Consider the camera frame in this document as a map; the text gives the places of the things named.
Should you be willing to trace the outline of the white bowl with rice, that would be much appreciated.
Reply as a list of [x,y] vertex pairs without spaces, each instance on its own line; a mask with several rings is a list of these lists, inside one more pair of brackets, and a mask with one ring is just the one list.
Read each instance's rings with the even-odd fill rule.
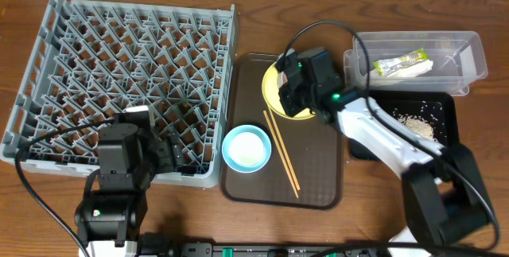
[[288,78],[284,72],[279,72],[277,76],[277,86],[281,88],[288,82]]

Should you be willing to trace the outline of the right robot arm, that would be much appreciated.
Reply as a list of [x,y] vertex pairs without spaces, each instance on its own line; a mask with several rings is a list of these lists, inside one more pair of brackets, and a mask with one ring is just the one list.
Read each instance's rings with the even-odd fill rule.
[[423,138],[388,115],[366,91],[346,88],[324,48],[287,49],[275,67],[286,115],[309,110],[398,175],[407,231],[415,241],[450,245],[488,224],[499,227],[469,148]]

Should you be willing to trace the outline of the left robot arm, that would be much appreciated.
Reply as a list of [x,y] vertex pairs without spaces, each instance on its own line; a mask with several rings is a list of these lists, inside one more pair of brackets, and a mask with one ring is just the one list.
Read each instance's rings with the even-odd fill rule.
[[159,173],[174,173],[185,159],[175,134],[161,138],[147,107],[115,115],[99,131],[99,168],[86,180],[75,213],[82,256],[176,256],[157,233],[140,232],[146,191]]

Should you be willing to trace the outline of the black waste tray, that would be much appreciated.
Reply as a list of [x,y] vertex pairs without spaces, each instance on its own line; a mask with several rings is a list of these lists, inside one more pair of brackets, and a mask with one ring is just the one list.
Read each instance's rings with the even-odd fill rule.
[[370,91],[370,95],[391,116],[394,108],[402,106],[404,101],[426,101],[432,103],[439,114],[439,121],[442,122],[442,134],[439,137],[439,143],[443,146],[450,146],[459,142],[456,108],[452,96],[448,93]]

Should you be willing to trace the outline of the yellow plate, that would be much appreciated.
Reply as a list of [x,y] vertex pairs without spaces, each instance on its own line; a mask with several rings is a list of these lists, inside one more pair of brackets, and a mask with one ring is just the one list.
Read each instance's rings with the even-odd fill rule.
[[275,63],[273,63],[264,73],[262,78],[262,96],[266,101],[267,106],[271,109],[275,114],[281,116],[284,119],[290,120],[306,120],[314,117],[314,114],[310,112],[308,108],[299,112],[295,116],[288,116],[280,102],[279,98],[279,88],[277,85],[278,71],[275,68]]

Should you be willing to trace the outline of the wooden chopstick right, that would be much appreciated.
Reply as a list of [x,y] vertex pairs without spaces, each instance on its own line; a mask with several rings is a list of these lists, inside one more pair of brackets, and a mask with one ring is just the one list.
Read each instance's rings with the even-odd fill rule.
[[273,111],[270,108],[269,108],[269,115],[270,115],[271,121],[272,121],[272,123],[274,125],[274,130],[275,130],[275,133],[276,133],[276,135],[278,137],[278,141],[280,142],[280,146],[282,148],[282,153],[283,153],[284,159],[286,161],[287,168],[289,170],[289,174],[290,174],[290,176],[292,178],[293,185],[294,185],[295,189],[297,190],[297,192],[299,192],[301,190],[301,186],[300,186],[300,184],[298,182],[297,175],[294,172],[293,165],[292,165],[291,160],[289,158],[289,154],[287,152],[286,145],[285,145],[284,140],[282,138],[282,134],[281,134],[281,132],[279,130],[279,127],[278,127],[278,124],[277,124],[276,119],[274,117]]

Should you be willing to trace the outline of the wooden chopstick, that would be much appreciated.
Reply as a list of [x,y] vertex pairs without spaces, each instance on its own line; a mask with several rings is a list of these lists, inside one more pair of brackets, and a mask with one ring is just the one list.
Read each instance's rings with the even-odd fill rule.
[[275,144],[275,146],[276,146],[276,149],[277,149],[277,152],[278,152],[278,154],[279,154],[279,157],[280,157],[280,159],[282,160],[283,168],[284,168],[284,170],[285,170],[285,172],[286,172],[286,175],[287,175],[287,177],[288,177],[288,179],[289,179],[289,183],[290,183],[290,185],[291,185],[291,187],[292,187],[293,193],[294,193],[295,197],[296,197],[297,199],[299,199],[297,186],[296,186],[296,184],[295,184],[295,182],[294,182],[294,180],[293,180],[293,178],[292,178],[292,176],[291,176],[291,173],[290,173],[290,171],[289,171],[289,167],[288,167],[288,164],[287,164],[286,158],[285,158],[285,156],[284,156],[284,154],[283,154],[281,144],[280,144],[280,142],[279,142],[279,140],[278,140],[278,137],[277,137],[277,135],[276,135],[275,129],[274,129],[274,127],[273,127],[273,123],[271,122],[271,118],[269,117],[269,113],[267,112],[267,110],[263,110],[263,115],[264,115],[265,120],[266,120],[266,122],[267,122],[267,125],[268,125],[268,127],[269,127],[270,134],[271,134],[271,136],[272,136],[272,138],[273,138],[273,140],[274,140],[274,144]]
[[290,174],[290,176],[292,178],[293,185],[294,185],[295,189],[297,190],[297,192],[299,192],[301,190],[301,186],[300,186],[300,184],[298,182],[297,175],[294,172],[293,165],[292,165],[291,160],[289,158],[289,154],[287,152],[286,145],[285,145],[284,140],[282,138],[282,134],[281,134],[281,132],[279,130],[279,127],[278,127],[278,124],[277,124],[276,119],[274,117],[273,111],[270,108],[269,108],[269,115],[270,115],[271,121],[272,121],[272,123],[274,125],[274,130],[275,130],[275,133],[276,133],[276,135],[278,137],[278,141],[280,142],[280,146],[282,148],[282,153],[283,153],[284,159],[286,161],[287,168],[289,170],[289,174]]

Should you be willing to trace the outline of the wooden chopstick left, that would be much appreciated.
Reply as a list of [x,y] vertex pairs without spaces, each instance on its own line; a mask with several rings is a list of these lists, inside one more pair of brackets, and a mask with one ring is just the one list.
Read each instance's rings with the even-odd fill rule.
[[288,177],[288,179],[289,179],[289,183],[290,183],[290,185],[291,185],[291,187],[292,187],[293,193],[294,193],[295,197],[296,197],[297,199],[299,199],[297,186],[296,186],[296,184],[295,184],[295,182],[294,182],[294,180],[293,180],[293,178],[292,178],[292,176],[291,176],[291,173],[290,173],[290,171],[289,171],[289,167],[288,167],[288,164],[287,164],[286,158],[285,158],[285,156],[284,156],[284,154],[283,154],[281,144],[280,144],[280,142],[279,142],[279,140],[278,140],[278,137],[277,137],[277,135],[276,135],[275,129],[274,129],[274,127],[273,127],[273,123],[271,122],[271,118],[269,117],[269,113],[267,112],[267,110],[263,110],[263,115],[264,115],[265,120],[266,120],[266,122],[267,122],[267,125],[268,125],[268,127],[269,127],[270,134],[271,134],[271,136],[272,136],[272,138],[273,138],[273,140],[274,140],[274,144],[275,144],[275,146],[276,146],[276,149],[277,149],[277,152],[278,152],[278,154],[279,154],[279,157],[280,157],[280,159],[282,160],[283,168],[284,168],[284,170],[285,170],[285,172],[286,172],[286,175],[287,175],[287,177]]

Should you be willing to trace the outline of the blue bowl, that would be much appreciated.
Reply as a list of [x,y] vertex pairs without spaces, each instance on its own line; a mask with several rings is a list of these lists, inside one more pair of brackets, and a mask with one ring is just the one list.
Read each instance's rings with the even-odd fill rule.
[[269,161],[271,153],[269,136],[262,128],[254,125],[234,127],[223,139],[223,159],[238,173],[259,171]]

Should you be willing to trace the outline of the white paper cup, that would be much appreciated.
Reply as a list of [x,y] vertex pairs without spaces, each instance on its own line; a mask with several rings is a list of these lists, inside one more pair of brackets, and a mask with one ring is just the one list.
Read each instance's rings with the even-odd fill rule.
[[258,135],[243,132],[231,140],[228,153],[236,164],[254,166],[264,159],[264,146]]

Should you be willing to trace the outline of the brown serving tray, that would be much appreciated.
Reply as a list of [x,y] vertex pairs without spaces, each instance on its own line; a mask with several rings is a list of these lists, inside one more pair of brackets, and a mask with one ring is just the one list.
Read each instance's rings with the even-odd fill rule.
[[[270,133],[264,111],[262,78],[276,55],[249,53],[233,66],[227,130],[257,126]],[[343,143],[341,136],[317,118],[284,119],[275,115],[301,189],[293,191],[275,146],[269,161],[254,173],[239,173],[223,164],[220,189],[231,201],[328,210],[342,198]]]

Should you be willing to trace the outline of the green snack wrapper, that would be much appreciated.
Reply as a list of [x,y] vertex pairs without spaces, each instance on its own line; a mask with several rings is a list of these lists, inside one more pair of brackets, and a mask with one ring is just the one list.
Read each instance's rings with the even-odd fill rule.
[[387,75],[396,72],[399,69],[413,66],[424,60],[429,60],[427,53],[424,51],[424,49],[418,49],[400,57],[377,60],[373,63],[374,72],[377,73],[380,77],[386,77]]

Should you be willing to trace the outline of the spilled rice pile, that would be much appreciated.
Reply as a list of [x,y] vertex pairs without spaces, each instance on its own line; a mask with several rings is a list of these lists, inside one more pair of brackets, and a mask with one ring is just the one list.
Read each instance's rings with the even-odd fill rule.
[[432,103],[426,101],[404,101],[392,111],[392,116],[401,124],[430,141],[439,142],[442,122]]

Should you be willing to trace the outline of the grey plastic dish rack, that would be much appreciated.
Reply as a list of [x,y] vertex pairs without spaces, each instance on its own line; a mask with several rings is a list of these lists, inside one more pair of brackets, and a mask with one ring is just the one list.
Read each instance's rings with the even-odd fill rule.
[[89,0],[49,0],[1,140],[1,159],[33,173],[96,170],[103,122],[153,108],[160,136],[177,133],[185,158],[156,182],[211,188],[236,56],[238,14]]

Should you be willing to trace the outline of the clear plastic bin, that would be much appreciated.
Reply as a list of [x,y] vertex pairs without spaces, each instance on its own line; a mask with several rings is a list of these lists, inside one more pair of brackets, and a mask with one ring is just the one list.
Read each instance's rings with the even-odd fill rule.
[[363,87],[370,62],[400,57],[424,49],[433,62],[432,69],[412,78],[385,78],[370,74],[370,89],[384,91],[447,92],[467,95],[469,85],[488,75],[480,35],[474,31],[383,31],[358,34],[367,47],[364,52],[354,39],[344,52],[347,85]]

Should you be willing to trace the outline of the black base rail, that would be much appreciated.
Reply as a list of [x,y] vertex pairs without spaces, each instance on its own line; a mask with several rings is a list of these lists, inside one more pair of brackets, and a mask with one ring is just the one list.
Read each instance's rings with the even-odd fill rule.
[[210,238],[172,237],[161,233],[140,235],[137,256],[165,257],[306,257],[390,256],[386,244],[359,241],[346,244],[318,243],[217,243]]

